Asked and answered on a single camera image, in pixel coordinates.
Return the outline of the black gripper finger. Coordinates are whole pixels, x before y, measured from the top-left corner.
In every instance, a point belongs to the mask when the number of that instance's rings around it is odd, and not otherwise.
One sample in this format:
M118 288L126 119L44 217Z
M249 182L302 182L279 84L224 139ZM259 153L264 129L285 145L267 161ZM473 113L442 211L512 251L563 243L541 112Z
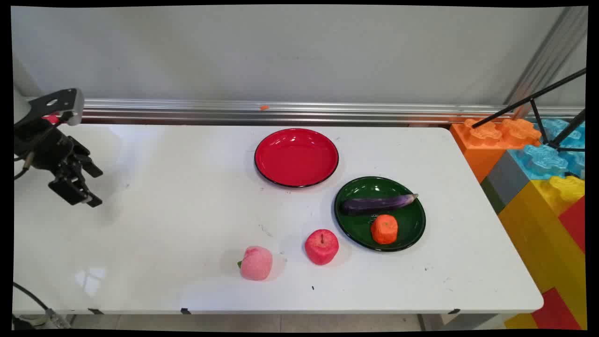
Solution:
M60 175L48 183L48 187L70 205L87 204L97 207L103 201L92 193L81 175Z
M82 145L72 136L69 136L69 140L73 143L73 159L79 164L81 164L82 169L94 178L102 176L103 171L98 166L96 166L96 164L90 157L90 150L88 150L87 147Z

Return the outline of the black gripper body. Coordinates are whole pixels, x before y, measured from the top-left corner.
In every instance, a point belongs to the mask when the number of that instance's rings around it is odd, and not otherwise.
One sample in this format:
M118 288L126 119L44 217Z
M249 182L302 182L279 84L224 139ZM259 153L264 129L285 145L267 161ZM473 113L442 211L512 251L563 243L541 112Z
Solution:
M37 119L14 126L14 161L24 161L21 171L14 177L15 181L31 167L48 170L54 177L79 175L79 163L72 156L73 143L58 129L61 124L61 119L55 124Z

